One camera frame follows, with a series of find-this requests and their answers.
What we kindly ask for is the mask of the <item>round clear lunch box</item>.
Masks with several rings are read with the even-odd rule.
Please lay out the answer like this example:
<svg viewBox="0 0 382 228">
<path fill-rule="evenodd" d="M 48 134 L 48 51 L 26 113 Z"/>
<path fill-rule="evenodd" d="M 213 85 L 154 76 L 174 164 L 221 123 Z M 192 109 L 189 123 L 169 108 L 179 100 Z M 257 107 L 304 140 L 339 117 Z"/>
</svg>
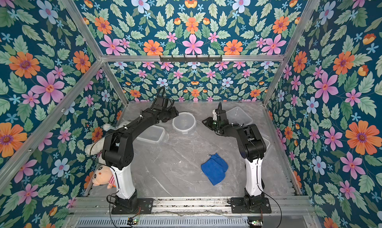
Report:
<svg viewBox="0 0 382 228">
<path fill-rule="evenodd" d="M 172 127 L 175 131 L 181 134 L 192 133 L 197 125 L 197 120 L 193 114 L 188 112 L 181 112 L 172 121 Z"/>
</svg>

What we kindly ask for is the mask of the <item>square clear lunch box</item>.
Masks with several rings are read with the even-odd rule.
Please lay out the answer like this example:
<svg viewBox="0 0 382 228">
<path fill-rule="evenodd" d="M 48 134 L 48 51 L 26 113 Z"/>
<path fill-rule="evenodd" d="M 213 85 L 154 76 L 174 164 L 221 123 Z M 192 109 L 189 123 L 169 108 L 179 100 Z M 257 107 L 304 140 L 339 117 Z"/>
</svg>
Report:
<svg viewBox="0 0 382 228">
<path fill-rule="evenodd" d="M 230 123 L 238 123 L 240 125 L 250 125 L 253 123 L 252 118 L 240 107 L 228 110 L 226 116 Z"/>
</svg>

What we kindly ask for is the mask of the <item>blue cleaning cloth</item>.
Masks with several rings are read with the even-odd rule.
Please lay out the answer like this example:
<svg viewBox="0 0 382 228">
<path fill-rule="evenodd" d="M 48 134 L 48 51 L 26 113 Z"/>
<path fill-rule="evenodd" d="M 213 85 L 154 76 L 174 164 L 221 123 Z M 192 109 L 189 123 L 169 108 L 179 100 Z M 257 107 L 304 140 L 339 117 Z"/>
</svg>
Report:
<svg viewBox="0 0 382 228">
<path fill-rule="evenodd" d="M 201 165 L 203 174 L 212 185 L 217 185 L 225 179 L 228 164 L 217 153 L 210 155 L 210 159 Z"/>
</svg>

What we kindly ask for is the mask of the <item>square clear box lid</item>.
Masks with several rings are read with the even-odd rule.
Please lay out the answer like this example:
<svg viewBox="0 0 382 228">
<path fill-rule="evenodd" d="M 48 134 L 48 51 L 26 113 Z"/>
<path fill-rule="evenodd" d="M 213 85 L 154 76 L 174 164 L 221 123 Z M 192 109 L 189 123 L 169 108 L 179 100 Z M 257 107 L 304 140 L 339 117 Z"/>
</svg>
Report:
<svg viewBox="0 0 382 228">
<path fill-rule="evenodd" d="M 263 142 L 264 142 L 264 152 L 267 152 L 269 150 L 269 147 L 270 147 L 270 141 L 266 138 L 263 138 Z"/>
</svg>

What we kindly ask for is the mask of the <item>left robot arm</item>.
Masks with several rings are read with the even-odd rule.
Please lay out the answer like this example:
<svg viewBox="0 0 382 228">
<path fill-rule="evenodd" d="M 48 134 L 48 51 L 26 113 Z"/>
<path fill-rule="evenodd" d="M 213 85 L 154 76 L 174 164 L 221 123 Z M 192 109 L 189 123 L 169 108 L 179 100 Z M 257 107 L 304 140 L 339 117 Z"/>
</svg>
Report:
<svg viewBox="0 0 382 228">
<path fill-rule="evenodd" d="M 102 158 L 114 177 L 116 194 L 114 205 L 128 213 L 138 209 L 137 191 L 133 184 L 131 163 L 134 158 L 133 142 L 149 127 L 168 122 L 179 115 L 171 98 L 157 96 L 153 104 L 140 112 L 132 122 L 107 132 L 102 148 Z"/>
</svg>

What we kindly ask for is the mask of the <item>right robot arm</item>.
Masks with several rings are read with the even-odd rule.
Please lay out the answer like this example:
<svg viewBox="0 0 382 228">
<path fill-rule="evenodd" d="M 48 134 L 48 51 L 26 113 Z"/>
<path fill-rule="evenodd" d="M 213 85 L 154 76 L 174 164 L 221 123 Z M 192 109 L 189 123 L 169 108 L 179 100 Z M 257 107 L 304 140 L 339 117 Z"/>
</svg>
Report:
<svg viewBox="0 0 382 228">
<path fill-rule="evenodd" d="M 266 204 L 262 180 L 262 162 L 267 151 L 266 143 L 255 124 L 244 125 L 230 122 L 226 111 L 221 106 L 213 110 L 212 114 L 213 116 L 204 119 L 202 123 L 218 136 L 236 139 L 246 166 L 243 205 L 249 212 L 254 212 Z"/>
</svg>

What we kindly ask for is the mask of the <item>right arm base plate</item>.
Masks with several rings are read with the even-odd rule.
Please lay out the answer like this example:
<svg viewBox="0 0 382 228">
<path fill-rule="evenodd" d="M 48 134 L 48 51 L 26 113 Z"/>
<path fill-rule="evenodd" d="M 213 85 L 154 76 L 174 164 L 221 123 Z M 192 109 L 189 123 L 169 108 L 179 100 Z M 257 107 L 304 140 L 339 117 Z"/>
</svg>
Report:
<svg viewBox="0 0 382 228">
<path fill-rule="evenodd" d="M 227 203 L 234 214 L 270 214 L 272 212 L 268 198 L 253 200 L 247 197 L 232 197 Z"/>
</svg>

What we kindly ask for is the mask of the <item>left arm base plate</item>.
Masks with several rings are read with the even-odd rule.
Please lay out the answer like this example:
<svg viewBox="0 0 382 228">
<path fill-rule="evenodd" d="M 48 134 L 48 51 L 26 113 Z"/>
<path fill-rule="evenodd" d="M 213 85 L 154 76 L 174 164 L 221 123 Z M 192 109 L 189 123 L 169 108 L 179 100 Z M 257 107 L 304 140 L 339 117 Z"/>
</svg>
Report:
<svg viewBox="0 0 382 228">
<path fill-rule="evenodd" d="M 121 199 L 116 197 L 111 214 L 112 215 L 128 215 L 128 214 L 151 214 L 154 199 L 152 198 L 136 198 Z"/>
</svg>

